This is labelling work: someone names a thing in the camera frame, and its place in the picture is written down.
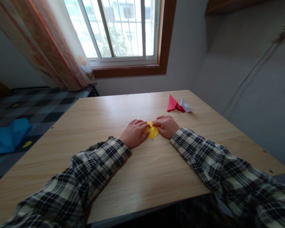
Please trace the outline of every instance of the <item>plaid sleeve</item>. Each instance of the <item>plaid sleeve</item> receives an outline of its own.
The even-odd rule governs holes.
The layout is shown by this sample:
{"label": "plaid sleeve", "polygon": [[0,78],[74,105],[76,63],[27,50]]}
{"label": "plaid sleeve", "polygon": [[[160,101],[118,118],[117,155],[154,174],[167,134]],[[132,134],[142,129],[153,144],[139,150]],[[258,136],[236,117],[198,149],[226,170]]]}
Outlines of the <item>plaid sleeve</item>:
{"label": "plaid sleeve", "polygon": [[171,143],[204,184],[232,210],[238,225],[285,227],[285,185],[188,128],[179,129]]}
{"label": "plaid sleeve", "polygon": [[84,227],[85,209],[130,154],[114,137],[79,152],[69,168],[21,201],[1,227]]}

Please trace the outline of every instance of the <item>red origami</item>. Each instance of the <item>red origami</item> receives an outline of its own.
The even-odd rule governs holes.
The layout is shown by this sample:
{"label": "red origami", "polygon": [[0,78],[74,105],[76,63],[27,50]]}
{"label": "red origami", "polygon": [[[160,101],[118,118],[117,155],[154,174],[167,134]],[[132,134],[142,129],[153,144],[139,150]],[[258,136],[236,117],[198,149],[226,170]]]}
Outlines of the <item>red origami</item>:
{"label": "red origami", "polygon": [[169,101],[168,101],[167,112],[170,112],[170,111],[172,111],[174,109],[177,109],[177,110],[181,111],[182,113],[185,112],[183,107],[179,103],[177,103],[177,101],[170,94]]}

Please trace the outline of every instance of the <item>white wall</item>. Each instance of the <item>white wall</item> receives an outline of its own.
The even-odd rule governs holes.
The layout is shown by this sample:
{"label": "white wall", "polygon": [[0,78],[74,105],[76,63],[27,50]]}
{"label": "white wall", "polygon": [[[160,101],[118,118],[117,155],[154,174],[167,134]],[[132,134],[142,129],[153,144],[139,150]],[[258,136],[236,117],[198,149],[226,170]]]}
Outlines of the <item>white wall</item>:
{"label": "white wall", "polygon": [[189,89],[221,17],[205,20],[207,0],[177,1],[166,75],[97,79],[101,96]]}
{"label": "white wall", "polygon": [[0,82],[8,88],[46,86],[36,71],[0,29]]}
{"label": "white wall", "polygon": [[[283,24],[285,0],[225,16],[192,91],[222,113]],[[285,44],[272,52],[223,116],[285,164]]]}

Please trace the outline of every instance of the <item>orange curtain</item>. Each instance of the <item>orange curtain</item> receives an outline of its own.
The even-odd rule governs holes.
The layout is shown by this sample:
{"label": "orange curtain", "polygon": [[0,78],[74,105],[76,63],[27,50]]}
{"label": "orange curtain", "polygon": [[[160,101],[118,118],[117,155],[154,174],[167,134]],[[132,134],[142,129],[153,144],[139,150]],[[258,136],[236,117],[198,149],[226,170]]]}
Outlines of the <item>orange curtain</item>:
{"label": "orange curtain", "polygon": [[48,86],[96,82],[63,0],[0,0],[0,28]]}

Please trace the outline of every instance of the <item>table surface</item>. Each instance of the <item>table surface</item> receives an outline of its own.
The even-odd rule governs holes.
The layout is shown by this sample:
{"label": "table surface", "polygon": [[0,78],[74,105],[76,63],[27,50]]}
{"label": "table surface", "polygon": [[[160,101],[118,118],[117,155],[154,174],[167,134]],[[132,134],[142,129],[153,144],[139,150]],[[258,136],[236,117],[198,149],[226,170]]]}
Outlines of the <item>table surface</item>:
{"label": "table surface", "polygon": [[[184,98],[193,113],[168,113],[169,94],[178,102]],[[0,180],[0,224],[19,201],[66,169],[72,155],[108,136],[119,137],[132,119],[152,121],[162,114],[223,144],[258,170],[272,176],[285,173],[284,165],[189,90],[80,98]],[[94,201],[88,223],[209,192],[160,134],[132,153]]]}

